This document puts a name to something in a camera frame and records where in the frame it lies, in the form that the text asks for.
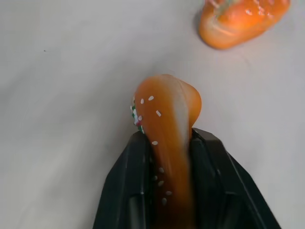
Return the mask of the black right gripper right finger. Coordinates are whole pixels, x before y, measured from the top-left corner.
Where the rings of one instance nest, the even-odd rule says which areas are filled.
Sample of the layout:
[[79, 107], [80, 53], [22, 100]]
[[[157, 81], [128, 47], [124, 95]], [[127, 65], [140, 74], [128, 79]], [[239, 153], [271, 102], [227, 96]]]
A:
[[250, 174], [213, 134], [193, 129], [196, 229], [282, 229]]

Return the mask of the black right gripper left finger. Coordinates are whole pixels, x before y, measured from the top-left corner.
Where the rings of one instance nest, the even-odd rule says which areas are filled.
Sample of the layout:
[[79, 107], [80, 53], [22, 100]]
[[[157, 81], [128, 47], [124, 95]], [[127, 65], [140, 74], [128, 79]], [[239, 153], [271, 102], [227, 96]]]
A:
[[92, 229], [153, 229], [155, 166], [147, 136], [134, 133], [105, 179]]

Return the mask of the orange toy burger snack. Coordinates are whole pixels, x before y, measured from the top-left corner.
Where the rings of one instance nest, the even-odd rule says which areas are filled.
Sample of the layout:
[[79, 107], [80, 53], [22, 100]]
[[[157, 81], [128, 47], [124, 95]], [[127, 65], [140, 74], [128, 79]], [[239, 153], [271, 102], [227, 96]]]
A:
[[291, 0], [205, 0], [198, 32], [210, 47], [229, 49], [269, 30], [290, 5]]
[[189, 143], [201, 108], [199, 92], [169, 74], [148, 77], [134, 93], [134, 123], [153, 153], [153, 229], [196, 228]]

